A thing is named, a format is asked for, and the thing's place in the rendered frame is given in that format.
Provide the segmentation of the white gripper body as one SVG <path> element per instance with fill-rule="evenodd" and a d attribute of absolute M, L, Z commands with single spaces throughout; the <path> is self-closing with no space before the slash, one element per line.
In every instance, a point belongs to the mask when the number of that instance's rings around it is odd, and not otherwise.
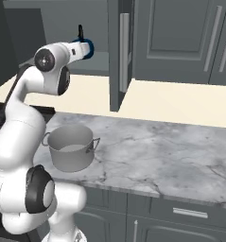
<path fill-rule="evenodd" d="M 78 42 L 77 58 L 79 60 L 86 60 L 90 53 L 90 45 L 88 43 Z"/>

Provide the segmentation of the open grey cabinet door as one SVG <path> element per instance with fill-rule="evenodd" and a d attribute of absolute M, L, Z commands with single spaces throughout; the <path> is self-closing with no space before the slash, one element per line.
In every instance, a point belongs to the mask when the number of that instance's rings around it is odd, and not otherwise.
<path fill-rule="evenodd" d="M 108 0 L 108 48 L 110 77 L 110 111 L 118 112 L 126 93 L 120 91 L 120 14 L 128 13 L 129 22 L 129 56 L 128 56 L 128 88 L 132 78 L 132 50 L 135 0 Z"/>

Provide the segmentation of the black stove hob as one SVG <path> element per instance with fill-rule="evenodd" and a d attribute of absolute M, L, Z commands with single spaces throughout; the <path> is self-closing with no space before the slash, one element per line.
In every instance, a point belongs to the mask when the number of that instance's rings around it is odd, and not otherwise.
<path fill-rule="evenodd" d="M 32 108 L 36 109 L 43 116 L 45 122 L 48 122 L 55 114 L 55 109 L 52 107 L 32 106 Z M 5 122 L 4 103 L 0 102 L 0 128 L 2 127 L 4 122 Z"/>

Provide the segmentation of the wide grey cabinet door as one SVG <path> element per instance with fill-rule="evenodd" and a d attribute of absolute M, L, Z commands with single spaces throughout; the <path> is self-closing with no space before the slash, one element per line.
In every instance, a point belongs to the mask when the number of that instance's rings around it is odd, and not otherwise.
<path fill-rule="evenodd" d="M 208 72 L 204 64 L 217 6 L 222 6 Z M 226 0 L 138 0 L 135 77 L 208 82 L 226 13 Z"/>

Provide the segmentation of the grey metal pot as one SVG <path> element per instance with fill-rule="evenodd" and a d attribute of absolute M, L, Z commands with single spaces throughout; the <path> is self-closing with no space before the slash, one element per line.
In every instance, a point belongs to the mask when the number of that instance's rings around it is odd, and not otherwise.
<path fill-rule="evenodd" d="M 95 157 L 100 138 L 84 125 L 60 126 L 47 132 L 42 140 L 49 147 L 53 165 L 62 172 L 73 173 L 87 168 Z"/>

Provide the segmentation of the grey base cabinet door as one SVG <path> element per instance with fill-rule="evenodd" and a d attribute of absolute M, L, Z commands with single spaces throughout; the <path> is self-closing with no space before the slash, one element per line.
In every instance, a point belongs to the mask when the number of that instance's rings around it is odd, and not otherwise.
<path fill-rule="evenodd" d="M 133 242 L 136 219 L 137 242 L 226 242 L 226 232 L 223 231 L 139 216 L 127 217 L 127 242 Z"/>
<path fill-rule="evenodd" d="M 75 214 L 75 222 L 88 242 L 125 242 L 126 216 L 87 208 Z"/>

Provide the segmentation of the dark grey range hood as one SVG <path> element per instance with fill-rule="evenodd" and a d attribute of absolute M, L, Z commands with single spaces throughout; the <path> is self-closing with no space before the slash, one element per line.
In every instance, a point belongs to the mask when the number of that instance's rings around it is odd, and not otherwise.
<path fill-rule="evenodd" d="M 40 9 L 5 9 L 0 0 L 0 86 L 45 44 Z"/>

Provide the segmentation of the small grey drawer front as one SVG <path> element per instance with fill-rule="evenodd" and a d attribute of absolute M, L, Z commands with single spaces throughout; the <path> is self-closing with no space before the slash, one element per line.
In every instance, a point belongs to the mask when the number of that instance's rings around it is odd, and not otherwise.
<path fill-rule="evenodd" d="M 86 187 L 87 206 L 125 214 L 127 212 L 127 194 L 113 190 Z"/>

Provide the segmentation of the wide grey drawer front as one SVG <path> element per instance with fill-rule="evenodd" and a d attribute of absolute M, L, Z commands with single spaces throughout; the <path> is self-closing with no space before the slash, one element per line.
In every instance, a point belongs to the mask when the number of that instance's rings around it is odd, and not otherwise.
<path fill-rule="evenodd" d="M 204 219 L 193 216 L 177 215 L 172 212 L 173 207 L 205 212 L 208 214 L 208 218 Z M 226 209 L 219 207 L 205 206 L 169 199 L 152 198 L 150 200 L 148 211 L 150 212 L 152 217 L 161 218 L 167 221 L 226 228 Z"/>

